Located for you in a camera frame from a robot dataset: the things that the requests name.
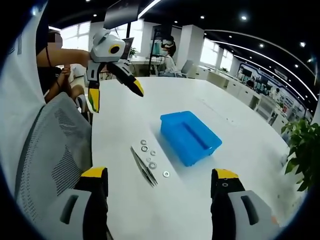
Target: yellow robot part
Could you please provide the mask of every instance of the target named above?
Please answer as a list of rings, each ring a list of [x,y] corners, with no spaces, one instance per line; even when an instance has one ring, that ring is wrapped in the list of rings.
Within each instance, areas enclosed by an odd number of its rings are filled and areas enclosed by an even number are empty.
[[[239,176],[232,171],[226,169],[215,168],[219,179],[238,179]]]

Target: blue plastic box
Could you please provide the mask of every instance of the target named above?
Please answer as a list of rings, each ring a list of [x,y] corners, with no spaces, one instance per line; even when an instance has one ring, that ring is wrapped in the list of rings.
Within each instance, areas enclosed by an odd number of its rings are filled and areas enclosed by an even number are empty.
[[[160,117],[161,133],[186,167],[214,153],[222,144],[192,112],[183,111]]]

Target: human arm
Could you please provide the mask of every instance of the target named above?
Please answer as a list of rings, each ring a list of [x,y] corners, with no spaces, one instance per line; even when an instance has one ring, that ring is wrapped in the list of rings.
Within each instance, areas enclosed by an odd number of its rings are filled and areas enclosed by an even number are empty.
[[[58,49],[48,46],[36,56],[36,63],[38,67],[55,67],[58,65],[81,64],[86,68],[90,59],[90,53],[88,51],[79,49]]]

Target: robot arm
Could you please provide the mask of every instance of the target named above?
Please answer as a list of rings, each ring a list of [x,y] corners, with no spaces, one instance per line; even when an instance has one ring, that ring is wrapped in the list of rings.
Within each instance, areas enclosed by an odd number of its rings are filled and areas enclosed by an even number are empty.
[[[99,73],[104,68],[116,76],[117,80],[127,86],[132,92],[144,96],[144,90],[139,81],[133,76],[128,66],[119,62],[125,50],[125,42],[111,35],[110,30],[102,28],[93,37],[93,47],[90,52],[91,59],[84,75],[84,82],[88,90],[89,102],[93,111],[100,108]]]

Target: desk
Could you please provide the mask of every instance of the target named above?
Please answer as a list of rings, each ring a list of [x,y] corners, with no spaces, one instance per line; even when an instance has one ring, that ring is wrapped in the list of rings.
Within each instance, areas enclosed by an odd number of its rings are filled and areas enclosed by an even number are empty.
[[[278,194],[287,144],[261,117],[221,88],[203,80],[140,77],[144,97],[116,80],[100,83],[100,113],[93,117],[93,166],[108,168],[107,224],[117,240],[211,239],[211,173],[229,169],[284,218]],[[163,114],[192,111],[222,140],[216,152],[184,167],[160,134]],[[170,184],[151,188],[130,146],[147,138],[157,146],[158,167]]]
[[[226,90],[229,94],[239,99],[251,109],[255,109],[261,99],[260,94],[245,86],[234,77],[226,75],[220,71],[215,71],[206,66],[199,66],[198,72],[198,77],[200,79],[207,80],[219,88]]]
[[[155,75],[158,76],[158,66],[165,63],[165,60],[161,57],[152,57],[151,59],[151,67],[154,68]],[[134,68],[130,68],[131,71],[135,71],[135,74],[137,77],[140,77],[140,67],[136,66],[145,66],[147,67],[149,65],[149,58],[143,57],[143,56],[133,56],[130,59],[130,65],[134,65]]]

